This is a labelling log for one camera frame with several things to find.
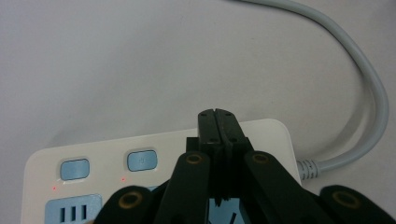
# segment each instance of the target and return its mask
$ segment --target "gray cable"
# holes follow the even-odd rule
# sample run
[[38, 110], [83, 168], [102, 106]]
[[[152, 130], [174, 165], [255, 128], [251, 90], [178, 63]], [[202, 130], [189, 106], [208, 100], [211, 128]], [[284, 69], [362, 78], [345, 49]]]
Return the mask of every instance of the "gray cable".
[[315, 178], [322, 172], [330, 171], [341, 166], [347, 165], [356, 161], [369, 152], [375, 144], [381, 139], [388, 124], [389, 117], [389, 102], [388, 96], [374, 70], [373, 66], [363, 54], [358, 45], [352, 38], [337, 24], [323, 13], [307, 7], [305, 5], [292, 2], [289, 0], [242, 0], [245, 2], [256, 3], [268, 7], [277, 7], [291, 11], [317, 22], [325, 29], [327, 29], [346, 49], [356, 65], [361, 70], [361, 73], [372, 91], [375, 100], [375, 120], [371, 127], [369, 127], [367, 134], [358, 142], [356, 146], [344, 154], [336, 156], [326, 161], [304, 160], [297, 161], [300, 178]]

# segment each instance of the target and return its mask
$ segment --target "light blue switch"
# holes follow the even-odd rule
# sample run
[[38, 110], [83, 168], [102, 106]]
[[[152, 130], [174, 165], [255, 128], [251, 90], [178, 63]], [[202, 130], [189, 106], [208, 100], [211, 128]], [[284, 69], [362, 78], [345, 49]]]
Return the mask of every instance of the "light blue switch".
[[62, 180], [81, 179], [89, 174], [90, 163], [87, 160], [65, 161], [61, 165]]
[[153, 150], [133, 152], [128, 155], [130, 171], [151, 170], [157, 167], [157, 153]]

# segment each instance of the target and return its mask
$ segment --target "electrical outlet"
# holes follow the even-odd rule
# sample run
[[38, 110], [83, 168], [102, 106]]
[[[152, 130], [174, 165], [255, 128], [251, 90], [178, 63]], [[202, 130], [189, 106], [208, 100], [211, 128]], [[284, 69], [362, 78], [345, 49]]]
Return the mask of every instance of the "electrical outlet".
[[48, 201], [45, 224], [83, 224], [95, 219], [102, 208], [102, 197], [90, 194]]

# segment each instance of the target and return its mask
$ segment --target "power strip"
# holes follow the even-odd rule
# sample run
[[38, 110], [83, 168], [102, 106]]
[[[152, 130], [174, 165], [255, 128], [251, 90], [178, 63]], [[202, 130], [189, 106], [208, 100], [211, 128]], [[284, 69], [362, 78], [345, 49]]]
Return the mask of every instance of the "power strip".
[[[274, 155], [300, 184], [287, 128], [274, 119], [240, 123], [255, 150]], [[130, 185], [155, 187], [171, 176], [186, 138], [197, 130], [159, 133], [37, 151], [25, 166], [21, 223], [86, 223], [108, 198]], [[209, 221], [230, 214], [243, 223], [236, 200], [210, 204]]]

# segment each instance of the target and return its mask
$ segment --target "white table surface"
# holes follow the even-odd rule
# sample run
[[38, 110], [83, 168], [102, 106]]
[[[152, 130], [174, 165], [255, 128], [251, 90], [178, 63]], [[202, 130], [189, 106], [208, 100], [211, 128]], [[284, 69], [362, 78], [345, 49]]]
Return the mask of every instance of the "white table surface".
[[[396, 217], [396, 1], [299, 0], [358, 43], [389, 95], [379, 144], [304, 187], [365, 194]], [[297, 158], [349, 149], [373, 98], [326, 30], [229, 0], [0, 2], [0, 223], [19, 223], [23, 169], [46, 147], [196, 127], [219, 107], [278, 119]]]

